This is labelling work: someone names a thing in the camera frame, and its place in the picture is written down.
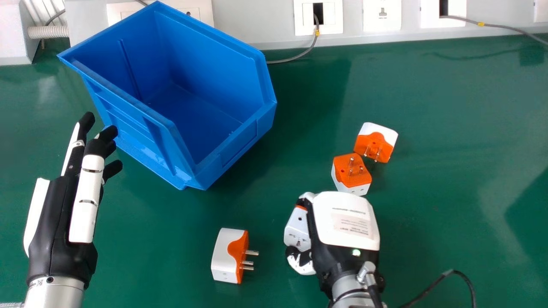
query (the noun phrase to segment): blue storage container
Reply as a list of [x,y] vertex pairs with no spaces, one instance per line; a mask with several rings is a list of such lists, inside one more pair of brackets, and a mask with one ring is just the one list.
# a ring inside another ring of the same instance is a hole
[[272,127],[262,52],[160,2],[59,58],[118,147],[178,189],[207,189]]

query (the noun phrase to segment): robotic hand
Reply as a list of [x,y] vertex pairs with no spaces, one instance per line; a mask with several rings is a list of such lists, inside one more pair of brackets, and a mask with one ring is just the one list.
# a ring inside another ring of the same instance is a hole
[[376,269],[380,235],[371,204],[345,192],[299,197],[284,231],[289,265],[316,275],[332,308],[386,307]]
[[23,239],[27,308],[81,307],[95,273],[98,254],[92,241],[103,185],[122,170],[122,162],[105,166],[116,149],[116,127],[107,127],[87,142],[94,123],[91,112],[76,123],[61,176],[36,181]]

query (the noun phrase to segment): work surface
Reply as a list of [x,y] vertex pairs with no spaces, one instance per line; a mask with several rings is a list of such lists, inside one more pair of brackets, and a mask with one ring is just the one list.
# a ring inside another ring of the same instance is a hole
[[[95,111],[55,57],[66,47],[49,43],[35,65],[0,67],[0,301],[26,292],[22,235],[36,177],[58,176],[75,121]],[[301,193],[334,189],[332,159],[352,151],[368,121],[399,132],[390,163],[371,165],[367,195],[383,300],[402,304],[455,268],[481,307],[548,306],[548,62],[536,42],[317,48],[270,72],[272,130],[208,191],[178,191],[113,155],[124,170],[105,186],[84,307],[325,307],[317,279],[287,265],[283,228]],[[249,230],[260,251],[240,286],[211,277],[221,227]],[[451,277],[417,306],[469,303]]]

